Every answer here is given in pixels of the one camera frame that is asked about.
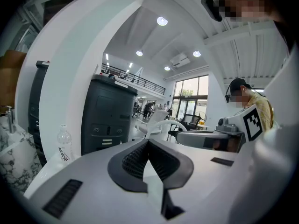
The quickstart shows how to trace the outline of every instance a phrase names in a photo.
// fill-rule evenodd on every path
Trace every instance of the tree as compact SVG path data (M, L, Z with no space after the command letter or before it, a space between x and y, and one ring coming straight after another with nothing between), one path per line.
M183 90L182 92L182 96L189 96L189 95L193 95L193 90Z

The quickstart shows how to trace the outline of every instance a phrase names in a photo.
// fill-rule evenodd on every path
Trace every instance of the black vent grille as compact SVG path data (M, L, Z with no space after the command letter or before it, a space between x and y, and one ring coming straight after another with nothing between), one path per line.
M151 143L149 161L162 181L171 176L180 166L180 161L176 157Z
M59 219L81 185L81 181L70 179L44 206L43 210Z
M144 144L122 159L122 168L128 174L143 180L143 171L148 157L146 144Z

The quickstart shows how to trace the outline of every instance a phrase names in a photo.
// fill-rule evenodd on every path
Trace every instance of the white chair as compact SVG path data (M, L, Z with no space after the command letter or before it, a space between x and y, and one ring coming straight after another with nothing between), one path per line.
M165 119L165 117L168 115L167 111L163 111L163 110L157 110L152 117L150 118L148 123L145 123L143 121L141 121L140 119L138 119L138 121L140 121L140 123L135 125L135 128L144 133L144 135L146 135L148 133L148 129L152 126L155 126L156 123L163 121ZM156 135L156 134L160 134L162 132L162 128L161 126L157 126L153 129L153 131L150 133L152 135Z

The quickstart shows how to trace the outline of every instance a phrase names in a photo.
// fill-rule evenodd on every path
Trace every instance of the air conditioner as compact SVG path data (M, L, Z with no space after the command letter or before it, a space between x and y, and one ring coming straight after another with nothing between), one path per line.
M170 62L172 63L172 66L174 68L178 68L178 67L181 67L183 65L190 63L190 60L184 53L181 53L181 54L175 56L174 58L172 58L170 60Z

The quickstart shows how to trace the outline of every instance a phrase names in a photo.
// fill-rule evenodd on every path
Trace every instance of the recessed ceiling light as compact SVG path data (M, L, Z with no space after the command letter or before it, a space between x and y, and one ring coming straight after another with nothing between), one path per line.
M193 55L195 56L195 57L200 57L201 56L201 53L199 52L199 51L194 51L193 52Z
M165 26L168 21L164 18L164 17L158 17L157 19L157 23L160 25L160 26Z

